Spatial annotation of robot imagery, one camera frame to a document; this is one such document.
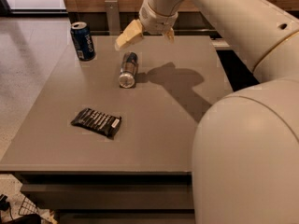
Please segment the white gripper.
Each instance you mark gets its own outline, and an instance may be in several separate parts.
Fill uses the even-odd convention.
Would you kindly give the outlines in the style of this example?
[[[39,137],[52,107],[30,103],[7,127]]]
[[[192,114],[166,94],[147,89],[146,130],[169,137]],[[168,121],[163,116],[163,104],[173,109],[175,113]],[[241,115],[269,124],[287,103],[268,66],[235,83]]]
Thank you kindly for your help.
[[[140,42],[143,39],[143,28],[151,35],[163,35],[167,41],[174,43],[173,25],[177,17],[177,13],[174,15],[160,15],[150,7],[150,0],[144,0],[139,10],[139,19],[131,21],[117,37],[115,50],[126,49]]]

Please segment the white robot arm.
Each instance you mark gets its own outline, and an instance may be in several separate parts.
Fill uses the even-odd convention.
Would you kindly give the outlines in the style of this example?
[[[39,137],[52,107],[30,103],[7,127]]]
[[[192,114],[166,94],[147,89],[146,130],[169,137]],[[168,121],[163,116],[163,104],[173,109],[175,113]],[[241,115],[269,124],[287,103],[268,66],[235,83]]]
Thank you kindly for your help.
[[[174,37],[183,0],[144,0],[116,49]],[[208,109],[192,148],[196,224],[299,224],[299,21],[266,0],[191,0],[257,78]]]

